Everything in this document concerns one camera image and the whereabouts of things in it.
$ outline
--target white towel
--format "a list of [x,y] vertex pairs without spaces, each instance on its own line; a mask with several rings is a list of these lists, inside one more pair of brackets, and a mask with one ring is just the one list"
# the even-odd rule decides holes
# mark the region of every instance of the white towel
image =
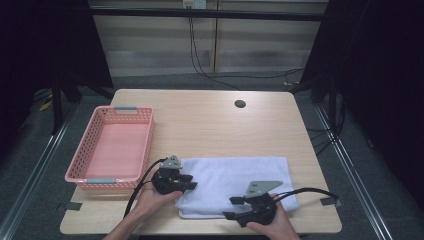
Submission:
[[[284,157],[226,157],[182,159],[181,174],[193,176],[197,187],[176,202],[183,218],[224,218],[222,212],[250,211],[250,205],[233,205],[230,197],[243,197],[251,181],[282,181],[269,193],[293,191]],[[296,197],[282,200],[287,211],[299,207]]]

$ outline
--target cable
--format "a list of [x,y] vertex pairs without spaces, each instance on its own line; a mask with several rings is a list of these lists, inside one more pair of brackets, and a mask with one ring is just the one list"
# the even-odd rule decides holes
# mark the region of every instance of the cable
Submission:
[[144,182],[144,180],[146,180],[147,176],[149,175],[150,171],[152,171],[152,169],[161,162],[164,162],[166,160],[166,158],[164,159],[159,159],[156,162],[154,162],[149,169],[147,169],[147,171],[144,173],[143,178],[141,178],[140,182],[138,183],[137,187],[134,188],[134,192],[132,193],[130,199],[128,200],[128,204],[127,204],[127,208],[125,209],[125,213],[124,213],[124,218],[128,215],[128,213],[131,211],[131,207],[132,204],[135,200],[135,198],[137,197],[138,192],[140,191],[140,189],[144,186],[144,184],[150,182]]
[[[317,153],[315,153],[316,156],[320,155],[328,146],[330,146],[330,144],[334,143],[339,138],[339,136],[340,136],[340,134],[342,132],[342,128],[343,128],[343,124],[344,124],[345,119],[346,119],[346,104],[345,104],[344,100],[342,100],[342,104],[341,104],[341,107],[340,107],[339,118],[338,118],[338,125],[336,127],[336,130],[335,130],[335,133],[334,133],[334,137],[332,137],[330,139],[330,141],[327,142],[327,144],[325,144],[324,147],[322,147]],[[319,144],[315,145],[314,148],[315,147],[318,147],[318,146],[320,146],[320,145],[322,145],[324,143],[325,142],[319,143]]]
[[[200,76],[202,76],[202,77],[208,78],[209,80],[211,80],[211,81],[213,81],[213,82],[217,82],[217,83],[221,83],[221,84],[227,85],[227,86],[229,86],[229,87],[231,87],[231,88],[234,88],[234,89],[236,89],[236,90],[241,90],[240,88],[238,88],[238,87],[236,87],[236,86],[233,86],[233,85],[231,85],[231,84],[228,84],[228,83],[225,83],[225,82],[221,82],[221,81],[217,81],[217,80],[215,80],[215,79],[213,79],[213,78],[209,77],[209,76],[208,76],[208,75],[207,75],[207,74],[203,71],[202,65],[200,64],[199,56],[198,56],[198,54],[197,54],[196,41],[195,41],[195,38],[194,38],[194,26],[193,26],[193,19],[192,19],[192,18],[189,18],[189,19],[188,19],[188,21],[189,21],[189,25],[190,25],[190,55],[191,55],[191,63],[192,63],[192,65],[193,65],[194,70],[197,72],[197,74],[199,74],[199,75],[200,75]],[[199,72],[199,70],[197,70],[197,67],[196,67],[196,65],[195,65],[195,63],[194,63],[194,57],[193,57],[193,47],[194,47],[194,53],[195,53],[195,55],[196,55],[196,59],[197,59],[197,64],[198,64],[199,69],[200,69],[200,71],[201,71],[201,72]]]
[[[217,83],[221,83],[224,85],[227,85],[229,87],[235,88],[237,90],[240,90],[239,88],[237,88],[234,85],[225,83],[225,82],[221,82],[221,81],[217,81],[215,78],[256,78],[256,79],[271,79],[271,78],[285,78],[286,79],[286,89],[284,91],[288,90],[288,86],[289,86],[289,81],[287,76],[294,74],[298,71],[302,71],[305,68],[296,68],[296,69],[290,69],[288,71],[286,71],[284,74],[280,74],[280,75],[274,75],[274,76],[248,76],[248,75],[221,75],[221,76],[210,76],[208,74],[205,73],[205,71],[203,70],[201,64],[200,64],[200,60],[199,60],[199,56],[197,53],[197,46],[196,46],[196,40],[194,37],[194,25],[193,25],[193,19],[190,17],[189,18],[189,26],[190,26],[190,55],[191,55],[191,63],[193,65],[194,70],[197,72],[197,74],[199,74],[202,77],[208,78],[211,81],[217,82]],[[197,69],[194,58],[196,58],[197,60],[197,65],[198,68],[200,69],[200,71]]]
[[294,194],[299,194],[299,193],[303,193],[303,192],[316,192],[316,193],[321,193],[324,195],[327,195],[331,198],[333,198],[336,202],[339,201],[339,196],[337,196],[334,193],[319,189],[319,188],[311,188],[311,187],[305,187],[305,188],[299,188],[290,192],[284,192],[284,193],[280,193],[278,195],[281,195],[281,197],[275,198],[273,199],[273,203],[277,203],[281,200],[283,200],[284,198],[294,195]]

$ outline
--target human hand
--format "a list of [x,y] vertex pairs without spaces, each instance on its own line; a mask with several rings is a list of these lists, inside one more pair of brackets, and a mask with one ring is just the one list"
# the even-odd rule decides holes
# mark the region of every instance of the human hand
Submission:
[[262,225],[256,222],[247,223],[246,227],[252,229],[255,232],[264,234],[269,237],[271,240],[298,240],[300,239],[296,231],[293,228],[293,225],[290,223],[289,217],[284,210],[281,202],[278,201],[277,212],[275,214],[274,220],[269,225]]
[[[150,172],[147,181],[150,181],[152,176],[153,173]],[[107,236],[105,236],[104,240],[128,239],[140,222],[145,221],[163,205],[172,202],[181,195],[183,195],[182,192],[172,192],[162,195],[156,192],[151,182],[144,184],[134,209],[131,210]]]
[[[152,179],[153,174],[154,171],[151,171],[146,180],[150,181]],[[147,182],[141,188],[140,196],[132,212],[139,216],[143,216],[143,218],[147,218],[166,203],[175,201],[182,195],[183,193],[180,191],[162,195],[156,191],[151,182]]]

